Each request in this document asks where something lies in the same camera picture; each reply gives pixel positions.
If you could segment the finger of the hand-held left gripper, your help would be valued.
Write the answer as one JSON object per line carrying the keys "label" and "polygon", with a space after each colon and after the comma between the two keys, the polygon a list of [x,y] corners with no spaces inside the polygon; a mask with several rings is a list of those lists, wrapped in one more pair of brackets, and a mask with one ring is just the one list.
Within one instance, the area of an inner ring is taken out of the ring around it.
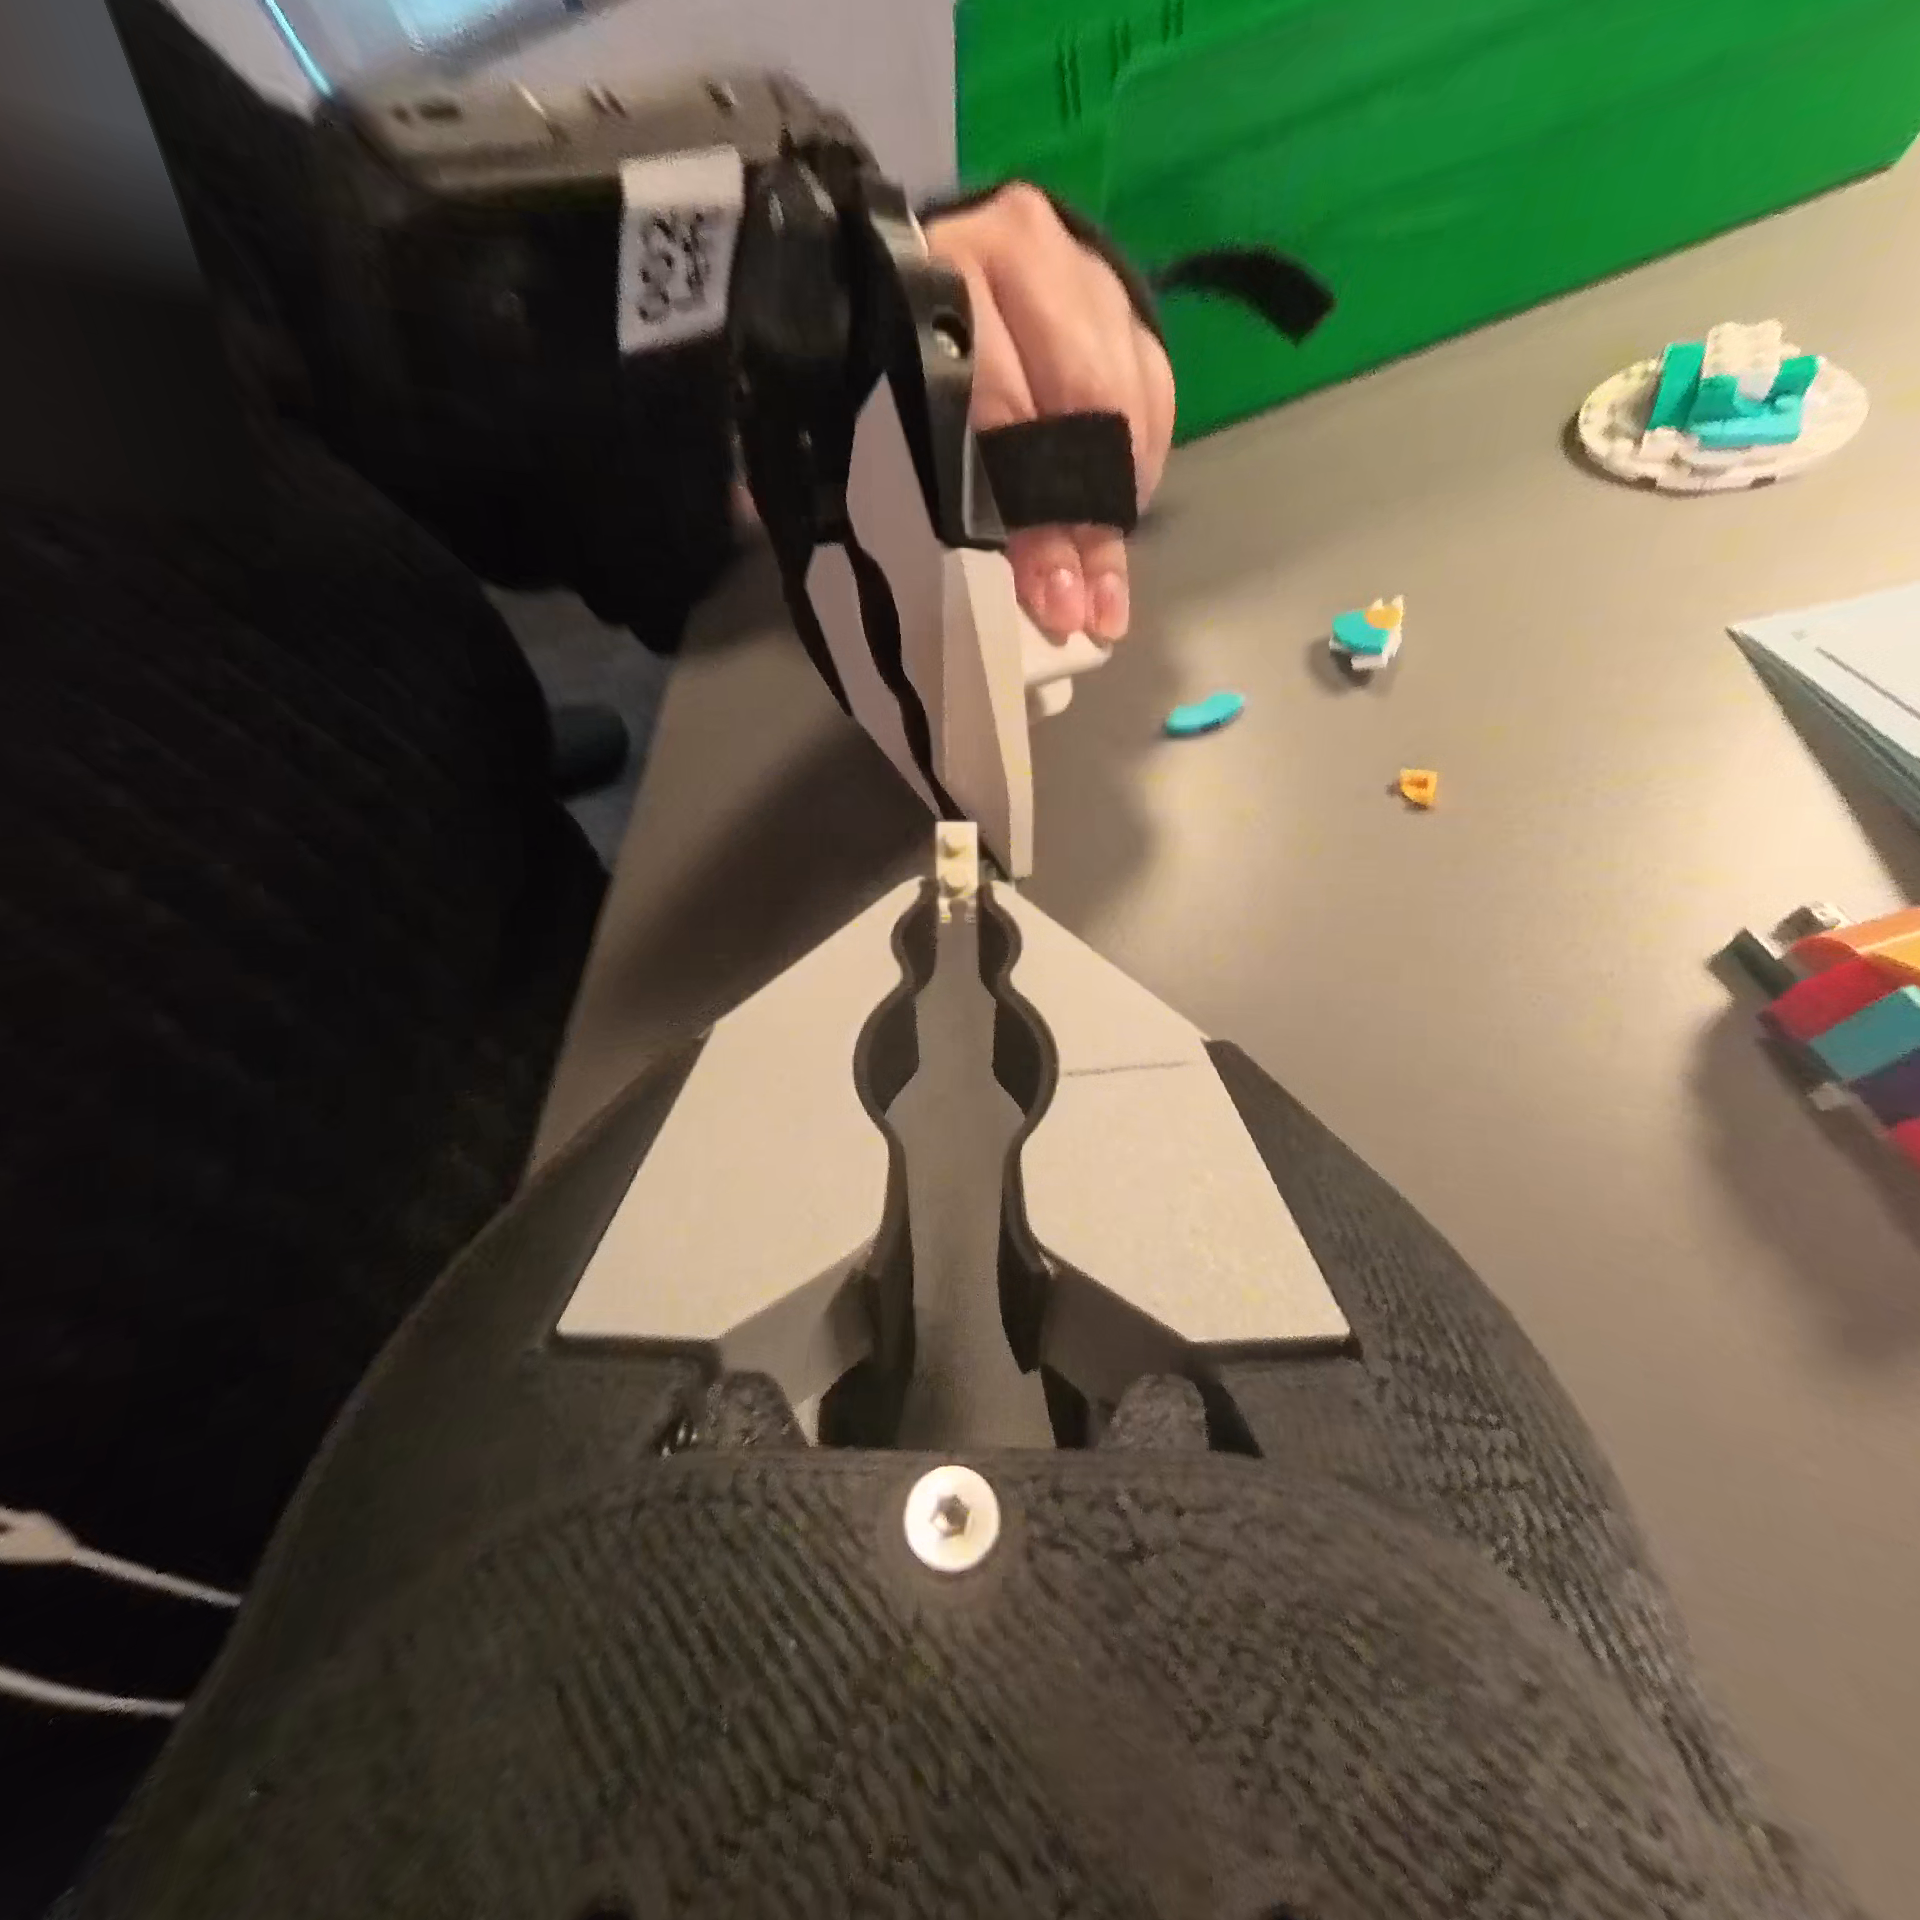
{"label": "finger of the hand-held left gripper", "polygon": [[999,869],[1027,879],[1037,854],[1037,781],[1022,612],[1006,557],[937,531],[888,378],[858,408],[847,478],[847,543],[892,588],[907,671],[930,729],[930,765],[951,811],[973,819]]}
{"label": "finger of the hand-held left gripper", "polygon": [[843,708],[928,811],[948,818],[928,712],[907,671],[902,616],[882,565],[858,541],[817,543],[802,593]]}

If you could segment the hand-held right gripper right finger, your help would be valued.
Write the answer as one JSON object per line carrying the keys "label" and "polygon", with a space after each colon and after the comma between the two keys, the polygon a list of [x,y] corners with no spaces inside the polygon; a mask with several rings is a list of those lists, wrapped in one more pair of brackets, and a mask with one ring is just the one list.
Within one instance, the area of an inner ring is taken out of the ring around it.
{"label": "hand-held right gripper right finger", "polygon": [[1352,1325],[1216,1048],[1010,881],[979,900],[992,1074],[1017,1109],[997,1286],[1052,1442],[1089,1447],[1145,1377],[1190,1382],[1251,1449],[1226,1372],[1352,1349]]}

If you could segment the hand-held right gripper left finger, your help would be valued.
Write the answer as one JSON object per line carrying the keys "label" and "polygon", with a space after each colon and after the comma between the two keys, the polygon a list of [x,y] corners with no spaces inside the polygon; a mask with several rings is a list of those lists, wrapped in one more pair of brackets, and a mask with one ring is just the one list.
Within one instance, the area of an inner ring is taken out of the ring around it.
{"label": "hand-held right gripper left finger", "polygon": [[899,1437],[917,1260],[891,1109],[938,932],[934,884],[902,881],[714,1022],[560,1340],[766,1375],[827,1444]]}

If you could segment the green plastic bin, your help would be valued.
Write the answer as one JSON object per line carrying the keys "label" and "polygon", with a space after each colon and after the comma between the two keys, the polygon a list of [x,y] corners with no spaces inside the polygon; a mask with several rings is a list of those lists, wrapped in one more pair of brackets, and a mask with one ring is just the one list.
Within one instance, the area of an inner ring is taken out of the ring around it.
{"label": "green plastic bin", "polygon": [[1148,278],[1194,442],[1885,171],[1915,1],[979,1],[971,185]]}

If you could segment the person's left hand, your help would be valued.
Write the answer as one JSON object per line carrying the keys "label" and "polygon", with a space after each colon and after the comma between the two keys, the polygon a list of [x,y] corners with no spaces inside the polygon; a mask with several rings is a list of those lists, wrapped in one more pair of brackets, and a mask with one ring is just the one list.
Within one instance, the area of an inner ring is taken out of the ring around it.
{"label": "person's left hand", "polygon": [[[967,283],[975,334],[973,423],[1001,428],[1073,414],[1126,422],[1137,505],[1161,487],[1179,420],[1169,354],[1116,265],[1085,243],[1033,183],[924,222],[926,252]],[[1021,606],[1052,640],[1114,645],[1133,626],[1126,533],[1096,523],[1010,531]]]}

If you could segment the orange red brick model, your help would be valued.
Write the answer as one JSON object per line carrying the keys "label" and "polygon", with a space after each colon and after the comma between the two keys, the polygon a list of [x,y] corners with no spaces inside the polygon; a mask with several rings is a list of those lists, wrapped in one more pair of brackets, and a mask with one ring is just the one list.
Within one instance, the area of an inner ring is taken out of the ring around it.
{"label": "orange red brick model", "polygon": [[1919,1168],[1919,907],[1858,917],[1808,900],[1744,923],[1715,963],[1759,993],[1765,1044],[1822,1116]]}

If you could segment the white round brick base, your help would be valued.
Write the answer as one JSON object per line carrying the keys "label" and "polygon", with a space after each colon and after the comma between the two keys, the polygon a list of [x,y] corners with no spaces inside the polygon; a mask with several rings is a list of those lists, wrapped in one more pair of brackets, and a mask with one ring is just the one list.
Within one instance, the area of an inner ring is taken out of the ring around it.
{"label": "white round brick base", "polygon": [[1572,435],[1602,475],[1698,497],[1818,467],[1861,435],[1869,408],[1861,378],[1779,317],[1725,319],[1599,381]]}

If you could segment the open instruction booklet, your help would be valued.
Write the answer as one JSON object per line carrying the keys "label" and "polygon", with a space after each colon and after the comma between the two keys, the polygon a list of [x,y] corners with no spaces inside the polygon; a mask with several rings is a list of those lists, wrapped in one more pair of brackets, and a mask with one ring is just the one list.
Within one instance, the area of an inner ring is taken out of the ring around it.
{"label": "open instruction booklet", "polygon": [[1919,586],[1753,616],[1729,637],[1786,701],[1831,721],[1873,786],[1919,824]]}

